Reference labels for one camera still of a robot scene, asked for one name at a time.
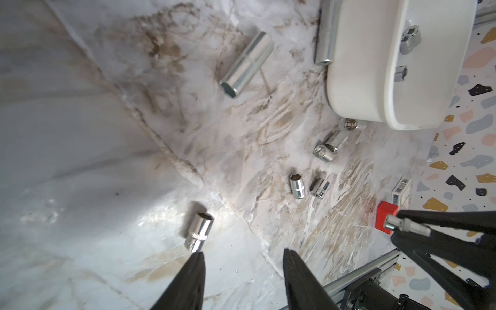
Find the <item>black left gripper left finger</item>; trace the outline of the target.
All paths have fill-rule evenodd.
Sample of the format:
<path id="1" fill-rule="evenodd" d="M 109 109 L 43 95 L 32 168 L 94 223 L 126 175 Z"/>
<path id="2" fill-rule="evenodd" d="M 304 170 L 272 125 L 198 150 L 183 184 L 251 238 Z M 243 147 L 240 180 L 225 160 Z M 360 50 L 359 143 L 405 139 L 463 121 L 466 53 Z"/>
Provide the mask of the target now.
<path id="1" fill-rule="evenodd" d="M 202 252 L 193 253 L 151 309 L 201 310 L 204 300 L 205 276 L 204 254 Z"/>

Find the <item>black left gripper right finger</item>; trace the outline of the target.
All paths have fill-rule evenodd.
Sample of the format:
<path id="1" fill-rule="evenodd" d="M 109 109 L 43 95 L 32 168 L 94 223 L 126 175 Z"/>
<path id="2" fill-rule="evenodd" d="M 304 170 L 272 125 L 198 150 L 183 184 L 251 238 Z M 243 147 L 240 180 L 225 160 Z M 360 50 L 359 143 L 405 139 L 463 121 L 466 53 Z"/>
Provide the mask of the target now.
<path id="1" fill-rule="evenodd" d="M 296 251 L 284 249 L 283 271 L 288 309 L 338 310 Z"/>

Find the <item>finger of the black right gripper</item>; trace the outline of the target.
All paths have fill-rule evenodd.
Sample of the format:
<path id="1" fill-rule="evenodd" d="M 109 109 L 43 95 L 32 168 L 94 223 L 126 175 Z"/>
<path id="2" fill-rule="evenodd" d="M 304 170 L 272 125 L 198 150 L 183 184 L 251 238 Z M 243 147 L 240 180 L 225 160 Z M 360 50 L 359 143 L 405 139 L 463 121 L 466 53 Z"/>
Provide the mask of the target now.
<path id="1" fill-rule="evenodd" d="M 483 234 L 478 241 L 467 242 L 438 231 L 432 231 L 429 237 L 395 231 L 391 241 L 463 309 L 495 309 L 495 235 Z M 468 282 L 442 266 L 437 258 L 486 278 L 488 284 Z"/>
<path id="2" fill-rule="evenodd" d="M 435 212 L 401 210 L 396 214 L 398 218 L 409 218 L 410 220 L 441 227 L 451 227 L 466 231 L 482 232 L 491 235 L 496 233 L 495 211 L 482 212 Z"/>

